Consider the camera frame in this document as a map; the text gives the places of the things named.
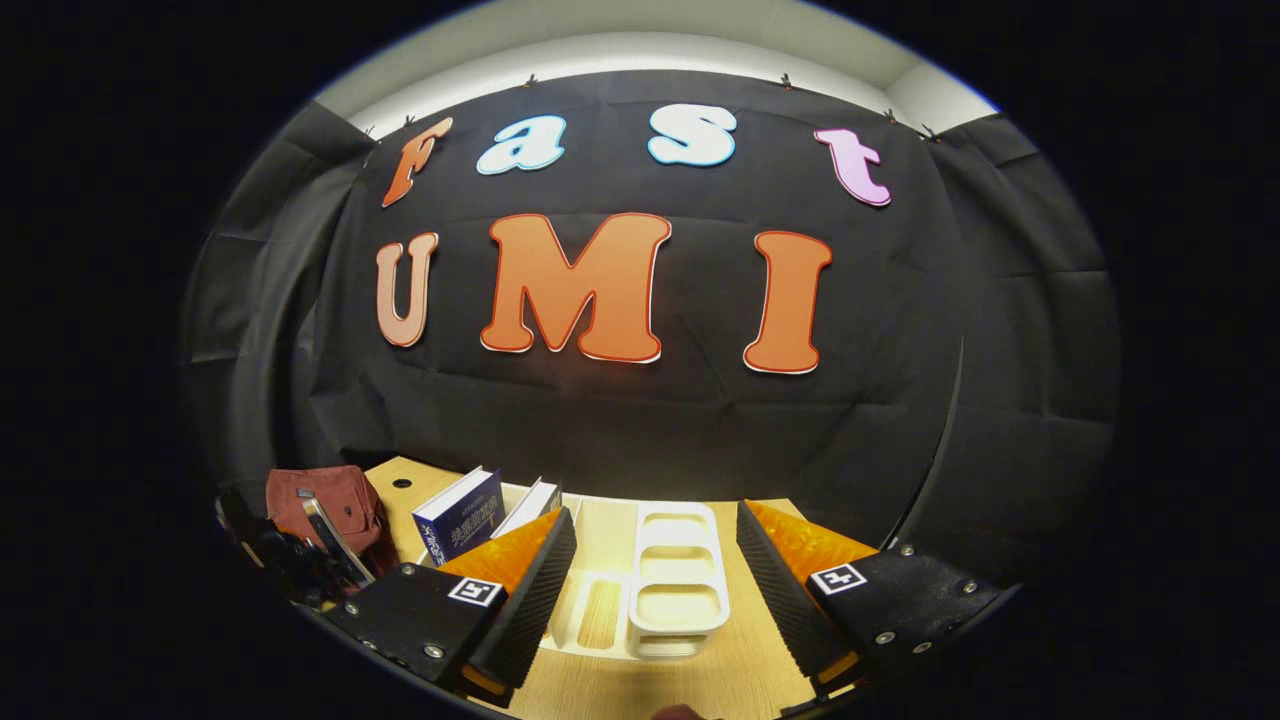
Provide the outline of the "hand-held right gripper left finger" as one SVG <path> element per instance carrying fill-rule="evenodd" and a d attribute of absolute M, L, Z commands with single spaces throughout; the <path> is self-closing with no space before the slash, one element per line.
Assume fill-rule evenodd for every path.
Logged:
<path fill-rule="evenodd" d="M 561 507 L 444 570 L 404 562 L 323 618 L 442 692 L 507 708 L 532 666 L 576 548 L 573 518 Z"/>

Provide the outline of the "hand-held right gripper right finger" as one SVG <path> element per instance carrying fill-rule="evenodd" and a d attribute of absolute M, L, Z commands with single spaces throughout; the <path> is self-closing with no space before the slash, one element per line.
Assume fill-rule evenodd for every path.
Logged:
<path fill-rule="evenodd" d="M 1020 589 L 918 544 L 879 551 L 751 500 L 737 505 L 737 546 L 818 696 L 911 671 Z"/>

